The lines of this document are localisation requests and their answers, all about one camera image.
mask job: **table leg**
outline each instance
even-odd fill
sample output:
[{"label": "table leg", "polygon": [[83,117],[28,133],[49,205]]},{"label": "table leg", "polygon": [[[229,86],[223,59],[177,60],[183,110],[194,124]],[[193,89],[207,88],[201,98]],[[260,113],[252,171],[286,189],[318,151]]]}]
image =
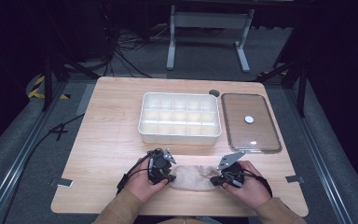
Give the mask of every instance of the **table leg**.
[{"label": "table leg", "polygon": [[238,57],[241,62],[242,71],[244,73],[250,72],[249,64],[248,64],[248,61],[246,60],[245,51],[243,50],[243,46],[245,45],[246,36],[249,33],[249,28],[251,27],[252,18],[253,18],[254,13],[255,13],[254,9],[249,10],[248,18],[246,19],[246,22],[243,25],[241,41],[235,42]]},{"label": "table leg", "polygon": [[171,6],[171,21],[170,21],[170,47],[168,48],[167,69],[173,70],[173,63],[175,61],[175,6]]}]

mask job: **white plastic tray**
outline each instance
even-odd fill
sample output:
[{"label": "white plastic tray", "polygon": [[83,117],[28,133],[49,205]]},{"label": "white plastic tray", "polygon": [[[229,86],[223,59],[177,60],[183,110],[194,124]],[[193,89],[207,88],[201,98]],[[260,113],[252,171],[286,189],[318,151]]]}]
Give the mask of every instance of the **white plastic tray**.
[{"label": "white plastic tray", "polygon": [[221,134],[216,97],[148,92],[138,130],[145,143],[214,145]]}]

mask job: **metal stand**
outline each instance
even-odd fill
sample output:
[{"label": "metal stand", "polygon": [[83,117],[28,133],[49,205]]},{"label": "metal stand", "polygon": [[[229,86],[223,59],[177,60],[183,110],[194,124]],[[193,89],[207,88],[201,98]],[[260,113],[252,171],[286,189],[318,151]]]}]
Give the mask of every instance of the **metal stand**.
[{"label": "metal stand", "polygon": [[235,42],[238,57],[241,62],[242,71],[250,72],[249,64],[246,60],[243,46],[246,36],[252,23],[254,10],[249,10],[248,14],[225,14],[225,13],[201,13],[201,12],[176,12],[175,6],[171,7],[170,31],[171,39],[168,49],[167,69],[173,70],[175,59],[175,28],[176,27],[204,27],[204,28],[223,28],[223,29],[242,29],[240,41]]}]

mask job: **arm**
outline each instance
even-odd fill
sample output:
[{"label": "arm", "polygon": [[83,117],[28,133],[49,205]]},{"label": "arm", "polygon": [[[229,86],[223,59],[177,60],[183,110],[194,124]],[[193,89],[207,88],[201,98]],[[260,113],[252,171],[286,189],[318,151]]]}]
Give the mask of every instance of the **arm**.
[{"label": "arm", "polygon": [[167,185],[166,179],[156,185],[149,182],[148,163],[149,158],[132,171],[124,189],[104,208],[94,223],[132,223],[142,205]]},{"label": "arm", "polygon": [[[249,161],[239,161],[239,163],[242,169],[261,176]],[[302,217],[290,210],[280,198],[271,198],[263,184],[252,177],[246,176],[241,188],[235,188],[226,183],[223,187],[243,204],[254,209],[264,224],[306,223]]]}]

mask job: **person's right hand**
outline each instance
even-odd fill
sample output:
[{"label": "person's right hand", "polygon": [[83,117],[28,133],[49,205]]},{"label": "person's right hand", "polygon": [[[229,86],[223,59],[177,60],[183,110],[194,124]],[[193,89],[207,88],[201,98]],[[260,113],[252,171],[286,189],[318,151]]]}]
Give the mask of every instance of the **person's right hand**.
[{"label": "person's right hand", "polygon": [[[255,175],[261,174],[255,169],[255,167],[249,161],[238,161],[242,169],[246,169]],[[253,177],[246,176],[244,178],[243,185],[241,188],[233,187],[227,183],[223,184],[223,188],[229,193],[237,197],[246,206],[256,209],[263,203],[266,203],[271,199],[269,192],[266,190],[264,185],[254,179]]]},{"label": "person's right hand", "polygon": [[133,193],[142,203],[147,203],[153,195],[157,194],[168,184],[167,179],[163,179],[155,185],[149,181],[147,175],[149,161],[150,158],[147,158],[132,171],[131,177],[124,187],[124,189]]}]

